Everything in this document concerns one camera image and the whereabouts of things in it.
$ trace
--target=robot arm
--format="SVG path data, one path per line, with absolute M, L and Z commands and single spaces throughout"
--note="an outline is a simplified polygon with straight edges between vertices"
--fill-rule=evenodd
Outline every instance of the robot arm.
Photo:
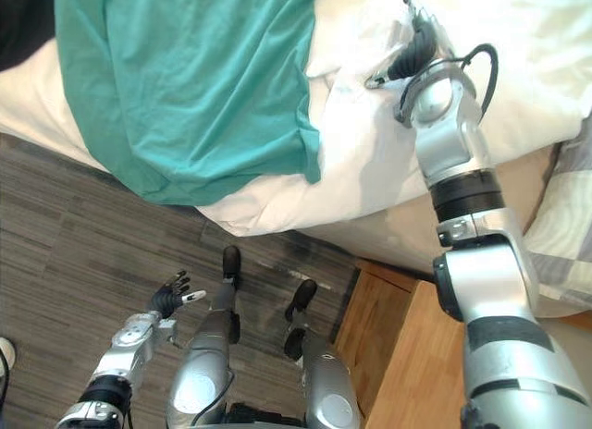
M 416 35 L 417 25 L 431 24 L 433 30 L 423 32 L 432 33 L 436 44 L 418 51 L 412 42 L 397 59 L 411 64 L 407 54 L 416 53 L 418 64 L 409 69 L 418 71 L 403 76 L 413 78 L 395 116 L 416 131 L 417 159 L 438 216 L 438 238 L 451 248 L 436 258 L 434 273 L 440 306 L 466 324 L 462 427 L 592 427 L 589 396 L 561 347 L 532 313 L 537 275 L 479 128 L 495 87 L 495 49 L 484 44 L 455 57 L 436 19 L 418 12 L 411 0 L 404 2 Z M 483 109 L 463 73 L 480 52 L 492 59 Z M 366 86 L 393 79 L 393 68 L 405 68 L 394 67 L 397 61 Z
M 168 317 L 181 305 L 205 296 L 203 290 L 184 295 L 187 282 L 185 272 L 179 272 L 153 295 L 148 313 L 128 318 L 111 339 L 111 348 L 99 361 L 78 403 L 68 409 L 56 429 L 123 427 L 131 397 L 142 385 L 144 365 L 158 346 L 175 340 L 177 323 Z

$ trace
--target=teal shirt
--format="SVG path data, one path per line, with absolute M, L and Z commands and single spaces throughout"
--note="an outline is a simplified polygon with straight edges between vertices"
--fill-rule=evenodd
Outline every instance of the teal shirt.
M 304 67 L 314 0 L 55 0 L 92 156 L 150 202 L 207 205 L 260 175 L 320 179 Z

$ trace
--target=plaid pillow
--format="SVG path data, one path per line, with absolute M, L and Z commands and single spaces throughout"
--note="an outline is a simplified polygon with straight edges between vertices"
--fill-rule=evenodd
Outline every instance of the plaid pillow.
M 524 237 L 541 294 L 592 309 L 592 116 L 561 146 L 536 220 Z

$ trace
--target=floor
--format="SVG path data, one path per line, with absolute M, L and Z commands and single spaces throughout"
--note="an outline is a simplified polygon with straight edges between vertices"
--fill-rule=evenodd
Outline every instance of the floor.
M 302 416 L 300 370 L 281 350 L 283 309 L 303 278 L 321 286 L 317 330 L 334 338 L 356 270 L 349 254 L 297 232 L 237 239 L 191 208 L 143 202 L 112 177 L 0 135 L 0 335 L 18 348 L 7 427 L 53 427 L 80 396 L 111 336 L 184 268 L 213 291 L 230 243 L 243 255 L 232 401 Z M 207 301 L 177 314 L 186 342 Z M 133 404 L 135 426 L 161 428 L 182 351 L 160 348 Z

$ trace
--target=wooden cabinet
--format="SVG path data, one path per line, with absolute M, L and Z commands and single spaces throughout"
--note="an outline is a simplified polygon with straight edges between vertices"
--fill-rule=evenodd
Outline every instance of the wooden cabinet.
M 440 310 L 432 284 L 359 267 L 336 347 L 366 429 L 460 427 L 463 325 Z

